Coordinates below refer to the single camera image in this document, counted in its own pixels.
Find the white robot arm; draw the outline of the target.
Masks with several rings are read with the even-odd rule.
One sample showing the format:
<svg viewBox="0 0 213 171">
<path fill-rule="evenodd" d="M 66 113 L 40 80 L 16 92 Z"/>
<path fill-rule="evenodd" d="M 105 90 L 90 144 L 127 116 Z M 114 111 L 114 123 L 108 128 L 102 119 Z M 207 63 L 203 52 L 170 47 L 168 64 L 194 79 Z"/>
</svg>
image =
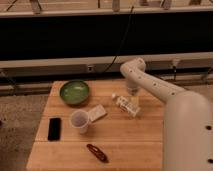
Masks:
<svg viewBox="0 0 213 171">
<path fill-rule="evenodd" d="M 145 61 L 136 58 L 123 63 L 120 72 L 130 94 L 143 88 L 165 104 L 162 171 L 213 171 L 213 104 L 145 68 Z"/>
</svg>

